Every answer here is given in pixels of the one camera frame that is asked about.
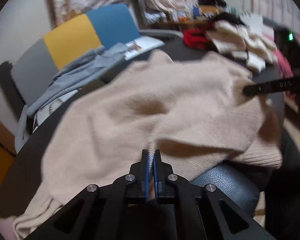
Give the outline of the beige knit sweater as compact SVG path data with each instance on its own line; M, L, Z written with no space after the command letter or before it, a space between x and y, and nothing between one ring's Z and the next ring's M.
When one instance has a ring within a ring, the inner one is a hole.
M141 152L160 150L177 174L194 179L225 159L279 168L280 128L264 95L242 90L252 74L214 53L174 62L161 50L66 111L42 158L42 183L13 222L17 239L89 184L112 183Z

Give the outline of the pink bed cover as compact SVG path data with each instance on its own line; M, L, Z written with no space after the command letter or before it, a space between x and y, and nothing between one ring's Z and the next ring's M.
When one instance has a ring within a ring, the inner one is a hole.
M300 36L287 28L275 28L272 34L263 35L276 44L275 55L281 75L279 79L300 76ZM300 93L286 93L294 96L300 103Z

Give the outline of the white fluffy garment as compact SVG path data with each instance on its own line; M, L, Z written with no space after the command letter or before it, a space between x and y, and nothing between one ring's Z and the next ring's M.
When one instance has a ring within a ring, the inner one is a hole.
M277 64L277 47L274 41L244 25L217 21L212 30L205 32L205 36L218 53L245 61L246 67L253 73L261 73L267 64Z

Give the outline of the folded pink garment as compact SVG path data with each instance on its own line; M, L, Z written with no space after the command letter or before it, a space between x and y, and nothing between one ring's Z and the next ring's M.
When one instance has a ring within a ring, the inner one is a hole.
M17 240L17 237L13 231L13 222L15 219L15 216L0 218L0 233L6 240Z

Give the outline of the black knit garment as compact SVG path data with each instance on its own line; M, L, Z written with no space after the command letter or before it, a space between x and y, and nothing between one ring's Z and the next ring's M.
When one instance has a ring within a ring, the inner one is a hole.
M212 20L212 22L218 22L218 21L226 21L234 25L245 25L242 20L237 17L235 14L231 14L228 12L221 12L217 16L215 16Z

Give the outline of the red knit garment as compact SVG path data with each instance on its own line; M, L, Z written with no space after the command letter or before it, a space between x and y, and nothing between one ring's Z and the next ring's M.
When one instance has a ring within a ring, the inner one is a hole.
M214 30L212 22L187 29L183 31L183 43L192 49L216 51L213 42L206 37L206 32L210 30Z

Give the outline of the wooden side table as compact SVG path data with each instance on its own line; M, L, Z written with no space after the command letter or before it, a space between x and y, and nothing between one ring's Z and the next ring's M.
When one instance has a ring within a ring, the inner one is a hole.
M146 24L154 29L185 30L204 25L210 18L223 12L224 9L212 5L191 6L187 10L170 9L146 15Z

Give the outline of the black rolled mat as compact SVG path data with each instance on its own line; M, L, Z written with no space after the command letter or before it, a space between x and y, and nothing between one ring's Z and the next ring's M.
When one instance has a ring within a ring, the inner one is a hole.
M17 120L19 120L23 107L25 106L25 102L12 80L12 67L13 65L8 61L5 61L0 65L0 88L11 107L14 116Z

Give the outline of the light blue grey garment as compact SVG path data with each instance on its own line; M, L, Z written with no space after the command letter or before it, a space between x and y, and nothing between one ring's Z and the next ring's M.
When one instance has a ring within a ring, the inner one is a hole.
M56 98L81 88L99 77L105 70L125 60L128 46L117 43L106 50L104 46L91 49L67 64L50 82L46 92L27 110L32 117Z

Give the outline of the grey yellow blue chair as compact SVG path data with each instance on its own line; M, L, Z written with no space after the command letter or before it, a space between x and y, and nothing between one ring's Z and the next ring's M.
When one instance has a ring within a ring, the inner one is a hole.
M158 48L160 38L171 40L182 38L182 33L173 30L138 30L123 4L110 4L78 15L53 29L32 45L10 71L16 90L24 101L20 114L15 150L19 152L28 140L27 119L41 108L64 94L76 90L74 84L45 98L56 75L75 59L92 51L101 54L113 46L129 45L147 38Z

